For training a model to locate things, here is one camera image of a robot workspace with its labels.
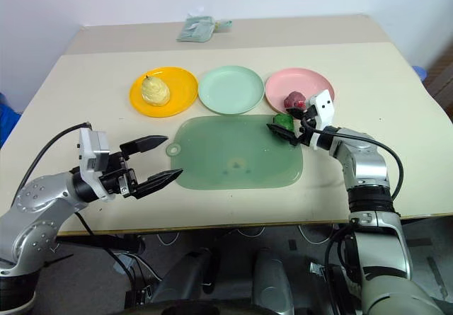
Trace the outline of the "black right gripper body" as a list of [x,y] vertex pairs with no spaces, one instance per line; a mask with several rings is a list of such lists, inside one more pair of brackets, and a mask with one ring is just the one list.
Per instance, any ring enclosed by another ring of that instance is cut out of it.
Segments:
[[301,123],[299,128],[300,135],[298,136],[299,142],[317,142],[319,135],[314,131],[316,129],[315,117],[318,115],[314,105],[306,109],[304,115],[296,115]]

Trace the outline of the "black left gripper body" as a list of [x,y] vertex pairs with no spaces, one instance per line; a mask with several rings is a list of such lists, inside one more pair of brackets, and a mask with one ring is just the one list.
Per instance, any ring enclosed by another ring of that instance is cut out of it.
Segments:
[[122,151],[115,152],[108,157],[107,167],[102,171],[100,181],[111,195],[138,198],[137,177],[127,164],[129,156]]

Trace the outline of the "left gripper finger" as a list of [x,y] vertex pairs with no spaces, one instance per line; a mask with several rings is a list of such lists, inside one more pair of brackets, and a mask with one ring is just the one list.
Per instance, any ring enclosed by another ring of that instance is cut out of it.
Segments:
[[176,180],[182,172],[183,169],[181,168],[171,169],[148,177],[145,182],[133,188],[133,197],[141,199],[165,188],[168,184]]
[[163,135],[149,135],[120,145],[120,150],[124,160],[129,160],[131,155],[144,153],[155,149],[168,139]]

